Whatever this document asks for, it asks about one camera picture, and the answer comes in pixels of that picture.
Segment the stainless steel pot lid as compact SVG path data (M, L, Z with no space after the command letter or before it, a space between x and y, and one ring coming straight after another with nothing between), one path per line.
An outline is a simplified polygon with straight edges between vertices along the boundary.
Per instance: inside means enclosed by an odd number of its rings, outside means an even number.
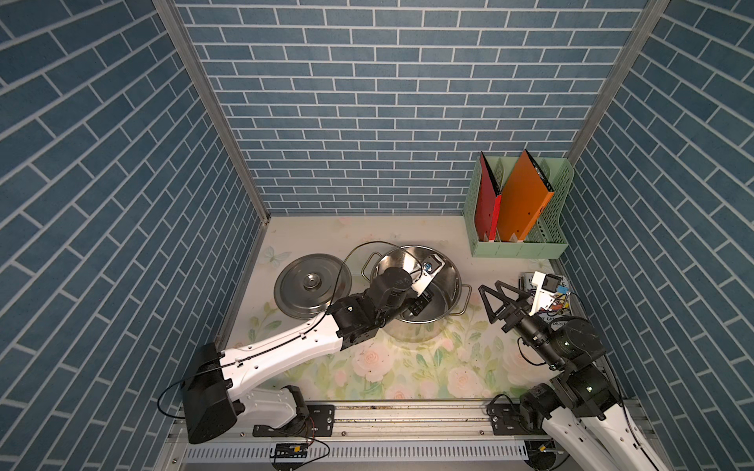
M309 320L325 312L333 300L351 292L353 277L338 257L314 253L293 261L278 276L274 287L277 308L296 320Z

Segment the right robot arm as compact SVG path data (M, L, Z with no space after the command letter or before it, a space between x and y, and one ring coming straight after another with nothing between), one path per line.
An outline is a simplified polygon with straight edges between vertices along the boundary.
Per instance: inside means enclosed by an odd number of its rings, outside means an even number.
M635 424L619 386L596 362L606 349L585 318L559 315L548 322L543 298L557 300L560 277L537 272L536 291L496 282L480 286L490 323L501 323L540 357L555 377L520 397L524 428L540 430L584 470L664 470L667 465Z

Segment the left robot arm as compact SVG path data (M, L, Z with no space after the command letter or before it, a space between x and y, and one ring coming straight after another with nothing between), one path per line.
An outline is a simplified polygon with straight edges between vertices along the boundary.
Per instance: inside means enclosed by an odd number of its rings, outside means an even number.
M222 436L244 415L273 429L295 429L307 415L300 389L267 391L261 384L373 339L405 311L418 314L430 300L425 291L438 273L429 266L417 274L389 267L364 292L333 301L324 313L278 336L225 351L214 343L200 347L179 382L190 444Z

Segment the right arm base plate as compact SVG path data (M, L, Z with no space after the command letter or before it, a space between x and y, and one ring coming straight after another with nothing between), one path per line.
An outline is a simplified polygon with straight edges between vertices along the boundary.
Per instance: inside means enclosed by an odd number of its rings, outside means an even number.
M486 406L486 413L492 427L493 434L498 437L544 437L541 428L527 425L518 411L516 403L496 402Z

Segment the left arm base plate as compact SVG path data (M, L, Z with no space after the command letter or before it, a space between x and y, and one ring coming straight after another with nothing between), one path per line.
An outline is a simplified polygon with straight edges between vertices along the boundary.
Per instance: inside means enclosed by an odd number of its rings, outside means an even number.
M308 406L309 415L306 418L296 418L291 424L282 429L274 429L266 425L255 425L253 437L331 437L335 425L336 406L333 404L314 404Z

